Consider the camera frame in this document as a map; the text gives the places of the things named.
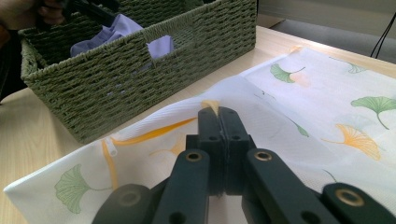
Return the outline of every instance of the ginkgo leaf print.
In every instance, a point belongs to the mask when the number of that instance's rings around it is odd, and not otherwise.
[[[87,192],[87,190],[92,189],[82,177],[80,168],[81,164],[78,164],[72,169],[66,171],[55,185],[56,197],[67,206],[67,209],[70,212],[74,214],[79,214],[81,212],[79,202],[81,201],[84,193]]]
[[[294,122],[293,120],[291,120],[291,119],[289,119],[291,122],[293,122],[294,123],[294,125],[297,127],[297,130],[298,130],[298,132],[301,134],[301,135],[303,135],[303,136],[305,136],[305,137],[309,137],[309,133],[303,128],[303,127],[301,127],[300,125],[298,125],[296,122]]]
[[[294,83],[294,81],[291,80],[290,75],[293,73],[298,73],[298,72],[302,71],[303,69],[305,69],[305,67],[298,71],[295,71],[295,72],[286,72],[285,70],[280,68],[278,63],[274,63],[271,66],[270,71],[271,71],[272,75],[274,75],[275,78],[277,78],[281,81],[287,82],[287,83]]]
[[[339,61],[339,62],[349,63],[349,62],[344,62],[344,61],[342,61],[342,60],[335,59],[335,58],[332,58],[332,57],[330,57],[330,58],[331,58],[331,59],[334,59],[334,60],[337,60],[337,61]],[[365,69],[365,68],[363,68],[363,67],[360,67],[360,66],[358,66],[358,65],[356,65],[356,64],[354,64],[354,63],[349,63],[349,65],[351,66],[351,68],[348,70],[348,73],[351,73],[351,74],[357,74],[357,73],[364,72],[364,71],[367,70],[367,69]]]
[[[335,144],[344,144],[350,147],[357,148],[376,161],[381,158],[378,145],[366,133],[360,132],[349,125],[336,124],[336,126],[343,133],[344,142],[333,142],[322,139],[323,141]]]
[[[385,96],[367,96],[358,100],[354,100],[351,102],[351,104],[353,106],[363,106],[373,110],[376,113],[376,118],[378,119],[378,121],[382,124],[382,126],[384,126],[384,128],[389,130],[389,128],[379,118],[379,114],[387,110],[396,109],[396,100],[389,99]]]
[[[216,116],[219,116],[219,101],[215,100],[203,100],[201,102],[201,108],[210,107],[215,112]]]

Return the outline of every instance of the orange ginkgo leaf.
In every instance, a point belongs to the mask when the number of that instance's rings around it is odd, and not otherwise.
[[[381,158],[378,150],[378,145],[373,139],[371,139],[369,135],[359,130],[356,130],[349,125],[336,124],[336,126],[343,133],[344,142],[332,142],[324,139],[322,140],[336,144],[345,144],[347,146],[357,148],[376,161]]]
[[[213,111],[215,112],[216,116],[219,116],[219,101],[203,100],[201,102],[201,107],[202,108],[210,107],[210,108],[213,109]]]

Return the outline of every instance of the green woven basket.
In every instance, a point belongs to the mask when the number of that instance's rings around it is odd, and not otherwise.
[[[143,30],[70,58],[102,26],[82,15],[48,32],[21,31],[22,79],[81,143],[147,110],[254,48],[256,0],[124,0]],[[146,43],[174,39],[152,60]]]

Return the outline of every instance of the table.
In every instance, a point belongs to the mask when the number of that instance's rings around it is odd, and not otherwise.
[[[214,83],[249,69],[276,56],[289,53],[295,46],[304,46],[335,58],[396,78],[396,64],[386,63],[316,42],[257,27],[256,48],[207,77],[193,83],[139,116],[122,124],[121,130],[174,102],[190,98]],[[43,166],[82,147],[29,89],[15,92],[0,105],[0,187],[29,175]],[[21,213],[0,193],[0,223],[26,223]]]

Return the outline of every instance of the fabric in basket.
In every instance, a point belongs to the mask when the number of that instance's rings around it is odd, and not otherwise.
[[[113,21],[110,27],[103,26],[101,32],[94,36],[91,40],[84,40],[72,46],[70,54],[72,57],[77,56],[80,53],[86,52],[90,49],[97,48],[103,44],[110,43],[123,36],[131,35],[134,32],[142,30],[139,24],[129,19],[128,17],[119,14]],[[170,35],[165,35],[161,38],[153,40],[148,43],[148,51],[151,58],[160,58],[174,49],[173,40]]]
[[[203,107],[235,110],[257,147],[311,189],[344,182],[396,214],[396,80],[311,49],[229,77],[5,188],[30,223],[90,223],[117,187],[154,187],[197,134]],[[209,223],[247,223],[241,198],[209,200]]]

